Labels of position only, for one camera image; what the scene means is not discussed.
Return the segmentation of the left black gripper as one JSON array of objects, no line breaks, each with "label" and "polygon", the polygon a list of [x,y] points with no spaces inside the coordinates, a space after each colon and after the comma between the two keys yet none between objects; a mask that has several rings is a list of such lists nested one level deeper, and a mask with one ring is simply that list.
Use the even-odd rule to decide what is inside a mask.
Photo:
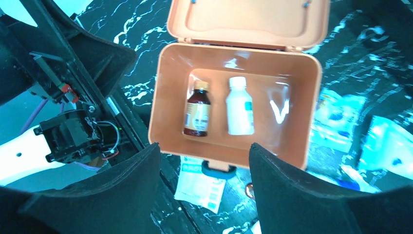
[{"label": "left black gripper", "polygon": [[55,168],[110,155],[120,143],[108,98],[135,51],[76,24],[53,0],[0,3],[0,102],[23,92],[72,104],[0,148],[2,168]]}]

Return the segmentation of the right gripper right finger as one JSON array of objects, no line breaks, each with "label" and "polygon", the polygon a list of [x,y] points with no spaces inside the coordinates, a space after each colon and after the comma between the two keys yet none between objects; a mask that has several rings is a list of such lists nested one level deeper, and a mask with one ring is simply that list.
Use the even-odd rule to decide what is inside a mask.
[{"label": "right gripper right finger", "polygon": [[249,164],[264,234],[410,234],[413,188],[365,193],[319,179],[252,144]]}]

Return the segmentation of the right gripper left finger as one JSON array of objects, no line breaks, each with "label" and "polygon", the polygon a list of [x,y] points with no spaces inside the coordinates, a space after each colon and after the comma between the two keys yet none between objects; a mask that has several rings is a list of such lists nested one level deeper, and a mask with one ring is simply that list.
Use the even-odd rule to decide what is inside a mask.
[{"label": "right gripper left finger", "polygon": [[129,159],[63,189],[1,188],[3,234],[157,234],[150,212],[161,153],[154,143]]}]

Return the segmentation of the white blue medicine sachet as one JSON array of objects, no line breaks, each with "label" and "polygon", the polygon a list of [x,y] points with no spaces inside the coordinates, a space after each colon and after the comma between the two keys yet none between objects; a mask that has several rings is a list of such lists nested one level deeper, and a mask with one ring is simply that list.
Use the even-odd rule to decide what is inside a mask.
[{"label": "white blue medicine sachet", "polygon": [[226,180],[202,173],[202,160],[181,156],[180,172],[174,198],[206,208],[217,214]]}]

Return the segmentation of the white medicine bottle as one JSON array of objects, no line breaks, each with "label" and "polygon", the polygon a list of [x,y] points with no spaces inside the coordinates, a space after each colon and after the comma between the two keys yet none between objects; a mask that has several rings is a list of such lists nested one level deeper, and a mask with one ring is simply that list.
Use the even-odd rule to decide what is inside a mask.
[{"label": "white medicine bottle", "polygon": [[229,88],[226,98],[228,133],[232,136],[254,134],[252,97],[246,91],[246,78],[231,77]]}]

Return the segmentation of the brown medicine bottle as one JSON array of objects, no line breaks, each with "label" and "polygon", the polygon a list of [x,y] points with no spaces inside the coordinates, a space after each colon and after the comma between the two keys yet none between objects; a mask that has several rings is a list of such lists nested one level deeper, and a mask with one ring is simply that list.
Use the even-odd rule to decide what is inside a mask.
[{"label": "brown medicine bottle", "polygon": [[211,102],[208,97],[209,84],[195,81],[191,97],[187,100],[186,118],[183,133],[193,137],[208,135]]}]

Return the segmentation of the orange medicine box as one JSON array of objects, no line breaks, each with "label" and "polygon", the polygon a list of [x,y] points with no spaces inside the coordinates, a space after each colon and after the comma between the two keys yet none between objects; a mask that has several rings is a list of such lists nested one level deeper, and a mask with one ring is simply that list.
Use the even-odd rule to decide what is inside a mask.
[{"label": "orange medicine box", "polygon": [[158,60],[148,138],[206,171],[249,167],[257,143],[307,166],[328,0],[174,0],[176,39]]}]

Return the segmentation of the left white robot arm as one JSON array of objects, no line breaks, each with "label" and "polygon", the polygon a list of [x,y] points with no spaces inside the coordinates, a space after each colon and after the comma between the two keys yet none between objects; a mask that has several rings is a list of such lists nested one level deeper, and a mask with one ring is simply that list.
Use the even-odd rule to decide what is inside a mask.
[{"label": "left white robot arm", "polygon": [[0,184],[66,164],[100,159],[115,164],[143,149],[142,119],[119,82],[137,61],[125,46],[75,22],[86,0],[3,0],[0,3],[0,102],[26,91],[73,106],[31,123],[0,147]]}]

